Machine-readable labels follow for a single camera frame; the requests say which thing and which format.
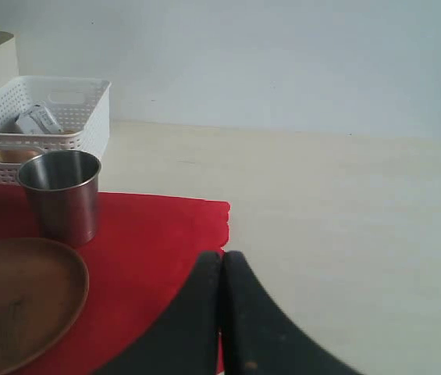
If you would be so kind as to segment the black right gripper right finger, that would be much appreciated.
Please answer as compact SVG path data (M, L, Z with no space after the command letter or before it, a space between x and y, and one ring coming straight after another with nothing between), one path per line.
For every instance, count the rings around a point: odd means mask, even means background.
M222 257L219 324L226 374L357 374L272 300L242 252Z

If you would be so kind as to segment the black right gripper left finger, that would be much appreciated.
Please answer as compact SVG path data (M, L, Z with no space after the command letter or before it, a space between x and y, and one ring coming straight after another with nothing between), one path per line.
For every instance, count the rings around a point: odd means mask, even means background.
M158 319L96 374L216 374L221 256L201 253Z

